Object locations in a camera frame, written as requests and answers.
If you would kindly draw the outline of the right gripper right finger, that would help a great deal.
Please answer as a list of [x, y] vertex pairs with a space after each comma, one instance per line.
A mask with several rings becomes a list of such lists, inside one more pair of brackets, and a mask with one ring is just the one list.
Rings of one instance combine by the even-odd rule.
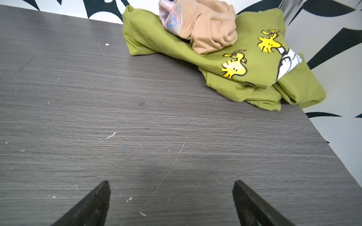
[[235, 181], [232, 195], [242, 226], [295, 225], [241, 180]]

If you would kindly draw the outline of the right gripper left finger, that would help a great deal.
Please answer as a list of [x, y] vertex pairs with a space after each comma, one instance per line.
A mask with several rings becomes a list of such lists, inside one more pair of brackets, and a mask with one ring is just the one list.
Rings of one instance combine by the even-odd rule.
[[101, 182], [53, 226], [104, 226], [109, 210], [111, 190], [107, 180]]

